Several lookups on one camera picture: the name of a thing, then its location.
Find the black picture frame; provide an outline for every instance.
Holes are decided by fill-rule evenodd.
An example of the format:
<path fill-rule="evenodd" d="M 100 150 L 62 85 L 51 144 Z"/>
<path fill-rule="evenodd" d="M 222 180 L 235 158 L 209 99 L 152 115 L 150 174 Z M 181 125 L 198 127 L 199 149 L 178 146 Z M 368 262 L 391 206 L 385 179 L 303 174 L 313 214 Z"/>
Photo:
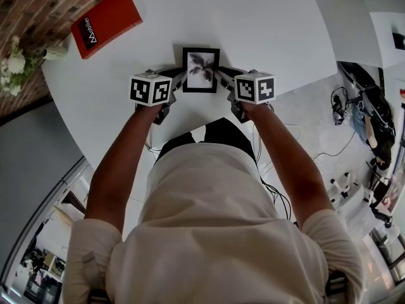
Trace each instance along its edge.
<path fill-rule="evenodd" d="M 202 47 L 183 47 L 183 69 L 188 73 L 187 69 L 187 57 L 189 53 L 211 53 L 214 54 L 214 65 L 213 72 L 220 66 L 220 49 L 218 48 L 202 48 Z M 213 75 L 213 86 L 212 88 L 193 88 L 187 85 L 187 79 L 183 83 L 183 92 L 202 92 L 215 94 L 218 81 Z"/>

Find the framed photo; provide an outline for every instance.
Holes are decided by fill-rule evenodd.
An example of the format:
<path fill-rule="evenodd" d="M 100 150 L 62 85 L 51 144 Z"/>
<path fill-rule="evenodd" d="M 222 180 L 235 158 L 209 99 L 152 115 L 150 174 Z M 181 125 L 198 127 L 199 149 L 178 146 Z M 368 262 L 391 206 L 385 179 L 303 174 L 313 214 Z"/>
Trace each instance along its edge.
<path fill-rule="evenodd" d="M 187 80 L 183 92 L 216 93 L 217 80 L 214 71 L 220 64 L 220 50 L 214 48 L 183 48 L 183 68 Z"/>

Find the book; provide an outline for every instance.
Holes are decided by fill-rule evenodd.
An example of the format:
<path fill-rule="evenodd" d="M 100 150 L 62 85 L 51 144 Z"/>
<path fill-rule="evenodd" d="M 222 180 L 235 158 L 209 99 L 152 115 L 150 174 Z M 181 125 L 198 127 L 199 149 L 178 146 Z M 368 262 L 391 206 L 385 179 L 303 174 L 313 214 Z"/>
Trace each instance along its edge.
<path fill-rule="evenodd" d="M 142 18 L 132 0 L 103 0 L 71 28 L 82 59 L 87 59 L 140 23 Z"/>

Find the white flower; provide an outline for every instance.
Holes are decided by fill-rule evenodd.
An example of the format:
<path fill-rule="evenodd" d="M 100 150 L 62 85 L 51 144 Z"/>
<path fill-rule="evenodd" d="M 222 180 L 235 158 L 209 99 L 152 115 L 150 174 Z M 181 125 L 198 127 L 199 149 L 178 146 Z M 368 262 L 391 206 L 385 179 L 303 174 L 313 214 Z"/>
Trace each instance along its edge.
<path fill-rule="evenodd" d="M 20 86 L 20 85 L 14 85 L 13 87 L 11 87 L 10 93 L 11 93 L 13 96 L 16 96 L 16 95 L 20 92 L 20 90 L 21 90 L 21 86 Z"/>
<path fill-rule="evenodd" d="M 9 76 L 5 76 L 5 77 L 0 78 L 0 83 L 1 83 L 2 86 L 9 83 L 9 82 L 10 82 L 10 77 Z"/>
<path fill-rule="evenodd" d="M 23 73 L 25 66 L 25 58 L 23 55 L 10 56 L 8 59 L 8 70 L 11 73 Z"/>
<path fill-rule="evenodd" d="M 0 65 L 0 68 L 1 68 L 1 71 L 2 71 L 2 72 L 4 72 L 4 71 L 7 70 L 7 68 L 8 68 L 8 60 L 7 60 L 6 58 L 4 58 L 4 59 L 2 60 L 1 65 Z"/>
<path fill-rule="evenodd" d="M 12 45 L 17 46 L 20 43 L 20 38 L 17 35 L 14 35 L 13 38 L 11 39 Z"/>

